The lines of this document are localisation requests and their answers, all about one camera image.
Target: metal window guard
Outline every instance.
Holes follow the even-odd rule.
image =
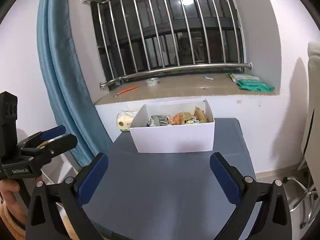
[[[178,47],[177,47],[177,42],[176,42],[176,39],[175,39],[173,26],[172,26],[172,20],[171,20],[171,16],[170,16],[170,13],[169,13],[167,0],[164,0],[164,5],[165,5],[166,11],[167,11],[168,21],[169,21],[171,35],[172,35],[172,39],[173,39],[173,46],[174,46],[174,50],[175,50],[175,55],[176,55],[176,58],[177,58],[177,66],[173,66],[173,67],[165,67],[164,66],[164,58],[163,58],[163,53],[162,53],[162,49],[161,49],[161,45],[160,45],[160,39],[159,39],[159,33],[158,33],[158,29],[157,29],[157,24],[156,24],[156,20],[155,20],[155,16],[154,16],[153,10],[152,10],[152,3],[151,3],[151,0],[148,0],[149,6],[150,6],[150,9],[151,9],[151,16],[152,16],[152,20],[153,20],[153,24],[154,24],[154,28],[155,28],[155,32],[156,32],[156,40],[157,40],[157,43],[158,43],[158,46],[159,46],[161,64],[162,64],[162,67],[163,67],[163,68],[158,68],[158,69],[151,69],[150,68],[150,63],[149,63],[148,53],[147,53],[147,47],[146,47],[146,44],[145,44],[145,39],[144,39],[144,36],[143,36],[143,31],[142,31],[142,25],[141,25],[141,21],[140,21],[140,17],[139,17],[139,11],[138,11],[138,7],[137,7],[137,1],[133,0],[135,11],[136,11],[136,15],[137,15],[137,19],[138,19],[138,24],[139,24],[139,29],[140,29],[140,34],[141,34],[141,40],[142,40],[142,44],[143,44],[144,54],[145,54],[146,61],[147,61],[147,66],[148,66],[148,70],[147,71],[143,71],[143,72],[138,72],[138,69],[137,69],[137,64],[136,64],[136,61],[135,61],[135,57],[134,57],[134,53],[133,53],[133,49],[132,49],[132,43],[131,43],[131,39],[130,39],[130,35],[129,35],[127,20],[126,20],[126,16],[125,16],[125,12],[124,12],[124,6],[123,6],[122,0],[120,0],[123,19],[124,19],[124,25],[125,25],[126,33],[127,33],[127,36],[128,36],[130,53],[131,53],[133,64],[134,64],[134,68],[135,68],[135,73],[129,74],[129,75],[126,74],[126,71],[125,71],[125,68],[124,68],[124,62],[123,62],[122,55],[121,55],[121,50],[120,50],[120,46],[119,46],[119,40],[118,40],[117,32],[116,32],[115,20],[114,20],[114,17],[113,17],[113,12],[112,12],[112,7],[111,7],[111,1],[112,0],[105,0],[105,1],[81,0],[81,1],[82,1],[82,3],[86,3],[86,2],[97,3],[98,15],[99,15],[99,21],[100,21],[100,28],[101,28],[103,43],[104,43],[104,47],[105,47],[105,50],[106,50],[108,64],[109,64],[111,75],[112,75],[112,80],[107,81],[105,83],[100,83],[100,88],[101,89],[104,89],[104,88],[108,87],[109,85],[115,84],[115,83],[123,81],[123,80],[130,79],[130,78],[144,77],[144,76],[148,76],[148,75],[152,75],[152,74],[166,73],[166,72],[170,72],[170,71],[174,71],[174,70],[198,70],[199,68],[200,69],[201,68],[206,68],[207,69],[207,68],[210,68],[210,67],[212,67],[212,68],[233,67],[233,68],[249,68],[249,69],[252,68],[252,64],[251,63],[240,63],[239,39],[238,39],[238,35],[237,35],[235,18],[234,18],[233,12],[231,10],[231,5],[230,5],[229,0],[226,0],[226,1],[228,3],[228,7],[229,7],[229,10],[230,10],[232,25],[233,25],[234,32],[235,32],[235,37],[236,37],[236,50],[237,50],[238,63],[227,63],[226,62],[226,52],[225,52],[225,47],[224,47],[224,39],[223,39],[223,34],[222,34],[222,28],[221,28],[219,15],[218,15],[217,7],[216,7],[216,4],[215,4],[214,0],[212,0],[212,3],[213,3],[213,6],[214,6],[214,11],[215,11],[215,14],[216,14],[216,17],[217,17],[217,22],[218,22],[219,31],[220,31],[221,44],[222,44],[222,54],[223,54],[223,63],[211,63],[209,42],[208,42],[206,27],[205,27],[205,24],[204,24],[204,17],[203,17],[203,14],[202,14],[202,10],[201,10],[201,7],[200,7],[199,0],[196,0],[196,6],[198,8],[199,15],[200,15],[200,18],[201,18],[201,23],[202,23],[203,31],[204,31],[204,39],[205,39],[205,44],[206,44],[206,49],[207,49],[208,63],[205,63],[205,64],[196,64],[195,53],[194,53],[194,50],[193,50],[193,44],[192,44],[192,38],[191,38],[191,32],[190,32],[190,28],[189,28],[189,23],[188,23],[186,10],[184,8],[185,5],[183,5],[182,0],[180,0],[181,6],[182,6],[182,11],[183,11],[183,16],[184,16],[184,19],[185,19],[185,22],[186,22],[189,42],[190,42],[191,56],[192,56],[192,62],[193,62],[192,65],[180,65],[179,55],[178,55]],[[119,53],[119,57],[120,57],[120,61],[121,61],[122,70],[124,72],[124,76],[119,76],[119,77],[115,77],[114,76],[114,72],[113,72],[113,69],[112,69],[112,65],[111,65],[111,61],[110,61],[110,57],[109,57],[109,53],[108,53],[108,48],[107,48],[107,44],[106,44],[106,38],[105,38],[104,30],[103,30],[103,22],[102,22],[102,18],[101,18],[101,11],[100,11],[100,5],[103,5],[103,4],[106,4],[106,3],[109,4],[113,31],[114,31],[114,35],[115,35],[115,39],[116,39],[117,50],[118,50],[118,53]]]

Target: blue gripper pad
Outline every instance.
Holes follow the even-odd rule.
[[[236,180],[230,174],[228,170],[230,167],[231,166],[220,153],[214,153],[211,155],[210,168],[217,178],[224,194],[230,203],[239,205],[241,202],[241,189]]]
[[[77,204],[79,207],[89,203],[92,198],[93,193],[108,169],[108,156],[103,153],[99,153],[84,169],[86,169],[84,170],[84,173],[81,171],[82,173],[80,172],[78,174],[80,176],[79,179],[81,184],[77,185],[75,183],[75,190],[78,192]]]
[[[48,141],[65,133],[66,133],[66,128],[63,125],[60,125],[50,130],[44,131],[40,139],[43,141]]]

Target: table top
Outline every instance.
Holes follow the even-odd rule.
[[[210,169],[211,154],[220,152],[243,176],[255,178],[238,120],[215,122],[210,152],[138,153],[130,133],[122,132],[106,152],[106,174],[83,206],[89,219],[134,240],[213,240],[235,205]],[[249,235],[259,208],[256,203],[240,239]]]

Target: white chair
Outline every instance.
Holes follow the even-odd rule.
[[[318,197],[316,188],[320,189],[320,43],[310,42],[308,45],[308,76],[309,76],[309,108],[305,132],[301,144],[304,159],[298,170],[308,167],[309,182],[305,187],[295,177],[284,177],[283,182],[295,181],[304,191],[302,196],[290,208],[294,211],[305,199],[308,200],[309,213],[307,221],[300,224],[300,228],[312,222],[316,210],[314,200]]]

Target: metal screw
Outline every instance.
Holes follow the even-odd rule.
[[[245,180],[247,183],[252,183],[252,182],[253,182],[253,178],[251,178],[250,176],[244,177],[244,180]]]
[[[42,180],[38,181],[37,184],[36,184],[37,187],[41,187],[42,185],[43,185],[43,181]]]
[[[70,184],[70,183],[72,183],[73,182],[73,177],[67,177],[66,179],[65,179],[65,183],[67,183],[67,184]]]
[[[282,185],[282,182],[281,182],[281,180],[277,179],[275,181],[275,184],[280,187]]]

